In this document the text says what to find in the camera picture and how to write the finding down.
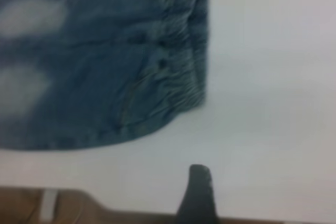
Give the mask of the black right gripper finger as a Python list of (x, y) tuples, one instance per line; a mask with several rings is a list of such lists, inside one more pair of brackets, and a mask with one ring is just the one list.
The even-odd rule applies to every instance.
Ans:
[(218, 224), (211, 171), (204, 165), (190, 166), (188, 184), (175, 216), (176, 223)]

